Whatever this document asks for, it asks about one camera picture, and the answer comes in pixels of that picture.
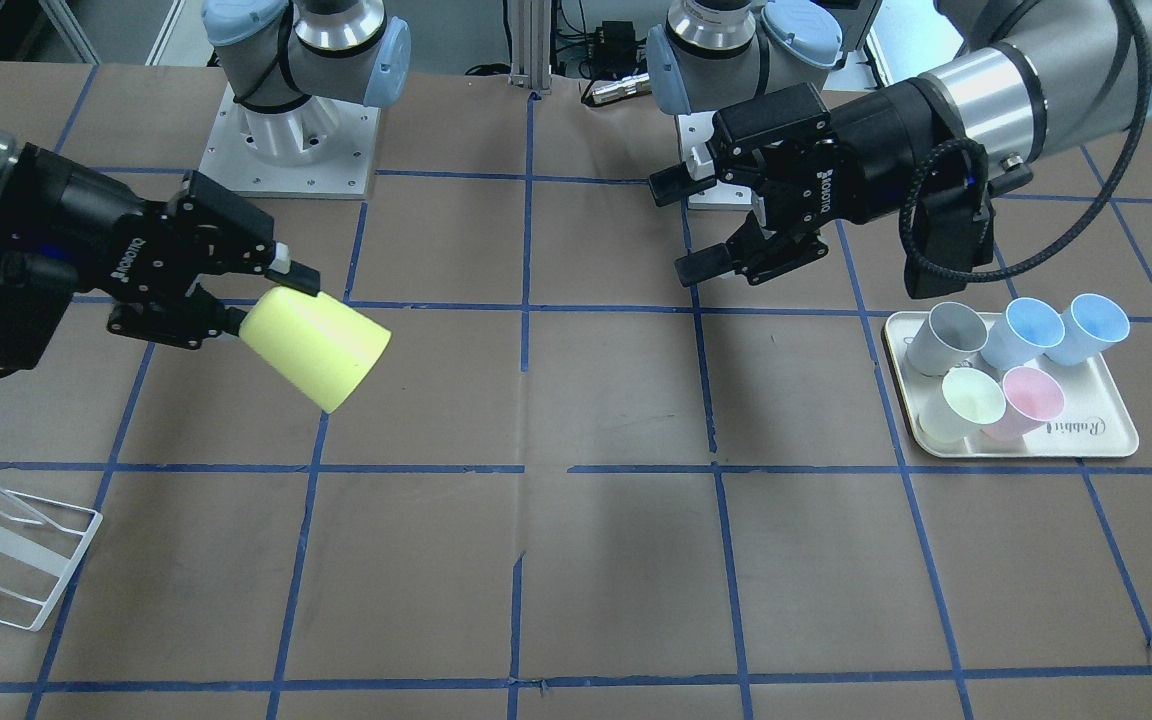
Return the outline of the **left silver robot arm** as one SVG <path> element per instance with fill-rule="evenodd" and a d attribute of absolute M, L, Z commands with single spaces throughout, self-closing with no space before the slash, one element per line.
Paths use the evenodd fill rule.
<path fill-rule="evenodd" d="M 1101 213 L 1152 118 L 1152 1 L 940 1 L 963 36 L 940 67 L 827 108 L 842 28 L 813 1 L 675 1 L 646 38 L 664 113 L 708 111 L 712 135 L 649 179 L 668 206 L 718 183 L 753 194 L 732 236 L 675 264 L 681 285 L 733 273 L 761 285 L 827 253 L 824 225 L 896 215 L 911 300 L 1005 281 L 1069 247 Z M 988 270 L 992 202 L 1033 164 L 1126 132 L 1069 232 Z"/>

